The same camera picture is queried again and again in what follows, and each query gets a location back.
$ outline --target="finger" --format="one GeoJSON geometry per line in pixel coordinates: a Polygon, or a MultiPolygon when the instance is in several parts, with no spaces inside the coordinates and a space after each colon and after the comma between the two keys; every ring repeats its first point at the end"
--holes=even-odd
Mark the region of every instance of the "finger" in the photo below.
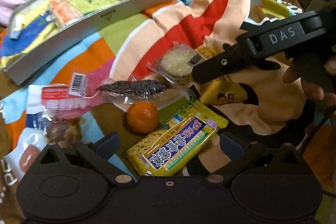
{"type": "Polygon", "coordinates": [[[335,76],[336,75],[336,56],[334,55],[331,57],[325,64],[325,70],[330,74],[335,76]]]}
{"type": "Polygon", "coordinates": [[[293,68],[289,67],[283,74],[282,81],[285,84],[291,84],[295,82],[296,80],[298,80],[298,78],[300,78],[300,75],[297,72],[295,72],[293,68]]]}
{"type": "Polygon", "coordinates": [[[301,78],[301,87],[308,99],[311,99],[314,102],[320,102],[323,100],[324,93],[320,86],[309,83],[301,78]]]}
{"type": "Polygon", "coordinates": [[[336,95],[333,93],[325,93],[323,98],[323,104],[325,106],[334,106],[336,105],[336,95]]]}

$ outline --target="colorful blanket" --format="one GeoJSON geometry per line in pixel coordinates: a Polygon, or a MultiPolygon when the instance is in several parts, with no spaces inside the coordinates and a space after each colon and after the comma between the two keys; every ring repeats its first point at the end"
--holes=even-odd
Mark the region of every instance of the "colorful blanket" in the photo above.
{"type": "MultiPolygon", "coordinates": [[[[100,75],[115,80],[127,80],[130,75],[144,78],[152,74],[145,66],[147,61],[157,59],[173,46],[174,41],[184,42],[193,48],[213,46],[221,52],[223,43],[234,44],[236,36],[244,32],[240,29],[244,22],[260,25],[266,20],[276,19],[275,11],[266,14],[263,11],[273,9],[260,7],[262,5],[252,0],[176,0],[111,24],[86,37],[41,68],[23,86],[16,86],[0,72],[4,118],[0,120],[0,156],[6,155],[16,146],[26,125],[28,85],[67,84],[76,68],[87,72],[99,71],[100,75]]],[[[282,18],[292,15],[290,11],[284,10],[282,18]]],[[[279,148],[284,142],[299,146],[305,137],[305,129],[313,122],[318,123],[320,114],[315,113],[315,106],[305,99],[298,81],[290,85],[282,82],[288,64],[284,56],[279,54],[257,66],[230,75],[234,82],[246,90],[248,99],[242,103],[217,107],[229,120],[226,127],[228,132],[243,141],[258,141],[273,148],[279,148]]],[[[160,109],[160,117],[173,113],[183,105],[184,100],[182,98],[160,109]]],[[[124,111],[113,104],[93,108],[83,116],[81,122],[83,140],[96,141],[117,131],[121,145],[110,162],[137,176],[123,153],[137,143],[141,136],[130,133],[120,122],[124,115],[124,111]]],[[[333,191],[334,148],[335,134],[330,124],[326,123],[304,155],[319,181],[330,192],[333,191]]],[[[220,137],[215,136],[182,173],[209,174],[229,161],[221,150],[220,137]]],[[[0,177],[0,184],[4,194],[0,199],[0,223],[1,220],[6,224],[18,223],[22,215],[12,195],[18,181],[13,177],[10,166],[3,160],[1,165],[4,174],[0,177]]],[[[332,199],[324,196],[317,215],[323,223],[331,220],[329,212],[332,205],[332,199]]]]}

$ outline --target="orange fabric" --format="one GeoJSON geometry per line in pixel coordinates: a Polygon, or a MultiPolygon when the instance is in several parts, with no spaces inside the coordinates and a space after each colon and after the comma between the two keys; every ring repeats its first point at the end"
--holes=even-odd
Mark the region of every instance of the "orange fabric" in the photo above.
{"type": "Polygon", "coordinates": [[[6,34],[6,29],[2,29],[2,31],[0,32],[0,46],[2,44],[2,40],[5,36],[5,34],[6,34]]]}
{"type": "Polygon", "coordinates": [[[74,70],[80,69],[84,73],[89,73],[99,69],[113,57],[114,54],[105,40],[100,38],[94,42],[85,52],[67,63],[51,81],[51,84],[68,84],[71,80],[74,70]]]}
{"type": "Polygon", "coordinates": [[[23,129],[26,127],[26,111],[24,111],[19,120],[6,124],[6,129],[12,140],[12,150],[16,148],[17,141],[23,129]]]}
{"type": "Polygon", "coordinates": [[[170,1],[170,2],[167,2],[167,3],[163,3],[161,5],[146,9],[146,10],[143,11],[143,13],[145,14],[145,16],[151,18],[152,14],[155,13],[156,11],[158,11],[159,9],[161,9],[165,6],[168,6],[168,5],[175,4],[175,3],[177,3],[177,0],[173,0],[173,1],[170,1]]]}
{"type": "Polygon", "coordinates": [[[335,133],[324,125],[309,143],[303,158],[323,185],[333,186],[335,133]]]}

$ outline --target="red fabric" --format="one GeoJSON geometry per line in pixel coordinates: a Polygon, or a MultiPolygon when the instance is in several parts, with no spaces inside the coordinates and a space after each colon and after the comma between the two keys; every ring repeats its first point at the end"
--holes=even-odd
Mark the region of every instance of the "red fabric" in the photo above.
{"type": "Polygon", "coordinates": [[[194,18],[188,15],[181,22],[172,27],[164,37],[155,42],[151,49],[142,57],[133,75],[144,78],[152,73],[146,67],[147,62],[153,63],[164,53],[173,47],[173,42],[183,42],[192,48],[197,48],[203,44],[204,37],[210,35],[215,23],[223,16],[228,0],[214,0],[205,12],[194,18]]]}

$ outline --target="metal tray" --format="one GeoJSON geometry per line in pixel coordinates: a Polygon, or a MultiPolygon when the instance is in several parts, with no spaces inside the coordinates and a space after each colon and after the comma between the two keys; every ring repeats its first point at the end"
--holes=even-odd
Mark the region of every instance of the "metal tray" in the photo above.
{"type": "MultiPolygon", "coordinates": [[[[20,14],[36,1],[38,0],[30,0],[14,10],[9,21],[7,33],[11,31],[15,15],[20,14]]],[[[107,8],[97,10],[90,15],[84,16],[81,20],[62,28],[60,32],[30,52],[21,54],[20,57],[4,69],[4,71],[19,85],[43,65],[88,35],[118,20],[169,1],[172,0],[121,0],[107,8]]]]}

